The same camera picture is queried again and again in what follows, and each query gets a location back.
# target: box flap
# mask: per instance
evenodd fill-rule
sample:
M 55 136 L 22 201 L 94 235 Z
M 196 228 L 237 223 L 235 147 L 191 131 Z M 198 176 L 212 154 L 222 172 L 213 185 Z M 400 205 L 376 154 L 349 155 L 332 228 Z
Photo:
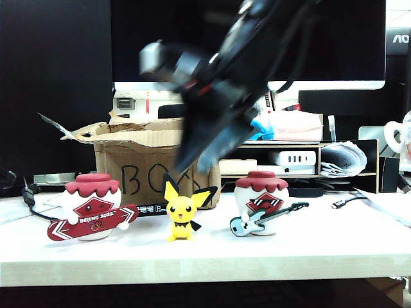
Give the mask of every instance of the box flap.
M 123 125 L 133 130 L 182 130 L 183 120 L 182 117 L 178 117 L 173 119 L 156 119 L 154 121 L 133 121 L 133 119 L 111 114 L 109 124 L 112 131 L 118 131 L 119 129 L 117 129 L 117 127 Z
M 133 142 L 151 148 L 178 146 L 180 144 L 181 130 L 138 130 L 104 133 L 90 137 L 76 135 L 82 143 L 105 143 L 109 141 Z
M 174 147 L 180 144 L 182 135 L 182 130 L 147 130 L 150 123 L 144 125 L 145 130 L 136 130 L 141 126 L 135 124 L 108 125 L 105 122 L 99 122 L 70 132 L 44 115 L 42 118 L 64 133 L 65 137 L 62 139 L 72 139 L 86 144 L 116 141 L 120 143 L 133 142 L 152 148 Z

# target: red hat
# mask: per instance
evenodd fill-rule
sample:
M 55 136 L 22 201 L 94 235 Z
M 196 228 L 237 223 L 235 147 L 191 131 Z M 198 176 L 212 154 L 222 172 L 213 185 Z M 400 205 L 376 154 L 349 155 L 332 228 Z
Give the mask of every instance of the red hat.
M 78 175 L 74 182 L 67 183 L 66 190 L 71 194 L 78 191 L 78 194 L 83 198 L 90 196 L 92 193 L 104 197 L 109 190 L 114 194 L 119 186 L 119 182 L 112 180 L 107 173 L 87 173 Z
M 269 171 L 250 171 L 246 178 L 240 178 L 236 181 L 237 187 L 249 188 L 252 187 L 255 191 L 267 189 L 273 193 L 276 189 L 282 191 L 288 187 L 288 183 L 275 176 L 274 172 Z

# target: desk surface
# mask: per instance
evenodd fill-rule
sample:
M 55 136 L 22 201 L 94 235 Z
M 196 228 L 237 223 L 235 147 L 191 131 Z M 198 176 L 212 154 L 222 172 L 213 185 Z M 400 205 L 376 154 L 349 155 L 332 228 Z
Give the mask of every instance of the desk surface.
M 276 219 L 275 235 L 234 237 L 229 230 L 230 219 L 237 216 L 234 196 L 222 194 L 217 208 L 196 215 L 203 227 L 194 242 L 167 243 L 167 216 L 138 218 L 127 231 L 115 229 L 93 242 L 53 242 L 46 234 L 48 222 L 35 216 L 3 222 L 0 286 L 410 275 L 411 228 L 363 200 L 338 210 L 330 207 L 343 197 L 310 199 L 308 208 Z M 16 202 L 1 200 L 0 213 Z M 58 216 L 60 209 L 46 213 Z

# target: toy guitar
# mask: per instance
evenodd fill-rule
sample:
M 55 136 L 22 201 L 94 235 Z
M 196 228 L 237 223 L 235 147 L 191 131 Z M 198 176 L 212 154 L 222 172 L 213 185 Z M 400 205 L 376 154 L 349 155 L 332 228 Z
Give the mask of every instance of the toy guitar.
M 287 214 L 293 210 L 299 210 L 303 207 L 307 207 L 308 202 L 296 202 L 291 207 L 279 210 L 269 215 L 265 215 L 265 210 L 257 210 L 250 215 L 250 220 L 244 223 L 241 217 L 235 217 L 230 220 L 230 229 L 235 236 L 246 236 L 251 232 L 259 232 L 265 229 L 264 222 L 277 218 L 281 215 Z

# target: yellow figurine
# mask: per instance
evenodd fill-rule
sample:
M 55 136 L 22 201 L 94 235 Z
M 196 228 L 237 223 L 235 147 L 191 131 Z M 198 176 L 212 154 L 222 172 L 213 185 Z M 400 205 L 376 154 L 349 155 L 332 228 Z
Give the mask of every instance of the yellow figurine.
M 194 192 L 191 198 L 179 196 L 179 188 L 168 173 L 164 174 L 163 193 L 164 199 L 168 201 L 167 214 L 170 216 L 173 224 L 171 226 L 171 235 L 167 242 L 176 239 L 194 240 L 191 231 L 197 231 L 201 226 L 194 222 L 195 212 L 198 208 L 206 205 L 217 191 L 217 187 L 207 187 Z

